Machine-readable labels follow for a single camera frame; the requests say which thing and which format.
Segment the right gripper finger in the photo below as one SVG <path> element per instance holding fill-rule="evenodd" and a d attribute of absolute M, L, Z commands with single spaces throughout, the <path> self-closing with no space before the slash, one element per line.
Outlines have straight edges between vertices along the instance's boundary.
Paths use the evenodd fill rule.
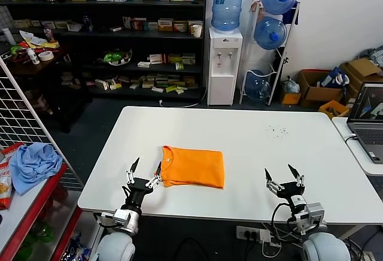
<path fill-rule="evenodd" d="M 304 187 L 304 179 L 305 177 L 303 175 L 300 175 L 296 168 L 292 167 L 290 164 L 288 164 L 288 167 L 293 174 L 294 178 L 296 179 L 296 186 L 297 187 Z"/>
<path fill-rule="evenodd" d="M 284 190 L 284 186 L 280 185 L 279 183 L 276 183 L 272 177 L 270 176 L 269 171 L 265 168 L 265 176 L 266 176 L 266 187 L 273 193 L 277 194 L 278 192 L 281 192 Z"/>

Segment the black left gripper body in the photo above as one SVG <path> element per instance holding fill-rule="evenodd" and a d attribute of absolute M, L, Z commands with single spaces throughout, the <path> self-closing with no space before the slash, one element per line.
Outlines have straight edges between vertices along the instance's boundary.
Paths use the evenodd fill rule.
<path fill-rule="evenodd" d="M 130 183 L 124 187 L 124 194 L 126 195 L 125 204 L 135 207 L 140 207 L 144 197 L 153 192 L 152 188 L 146 186 L 148 180 L 135 177 L 134 183 Z"/>

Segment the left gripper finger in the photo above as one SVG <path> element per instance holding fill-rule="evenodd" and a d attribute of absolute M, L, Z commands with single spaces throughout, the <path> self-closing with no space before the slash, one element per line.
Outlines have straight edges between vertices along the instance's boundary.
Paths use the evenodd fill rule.
<path fill-rule="evenodd" d="M 154 177 L 148 181 L 145 186 L 149 189 L 155 189 L 159 183 L 161 182 L 162 178 L 161 178 L 161 165 L 162 163 L 159 162 L 159 165 L 154 173 Z"/>
<path fill-rule="evenodd" d="M 136 167 L 137 167 L 137 165 L 139 163 L 139 159 L 140 159 L 140 157 L 138 157 L 136 159 L 136 161 L 133 162 L 133 164 L 131 165 L 130 169 L 126 171 L 126 184 L 127 185 L 135 183 L 134 173 L 135 173 Z"/>

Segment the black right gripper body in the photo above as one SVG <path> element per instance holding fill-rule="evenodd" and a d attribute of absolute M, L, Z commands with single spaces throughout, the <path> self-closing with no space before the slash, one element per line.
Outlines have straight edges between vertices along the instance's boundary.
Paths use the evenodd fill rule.
<path fill-rule="evenodd" d="M 289 203 L 292 202 L 292 197 L 296 195 L 302 196 L 305 191 L 305 186 L 297 184 L 296 181 L 280 184 L 281 190 L 278 190 L 276 195 L 279 198 L 286 199 Z"/>

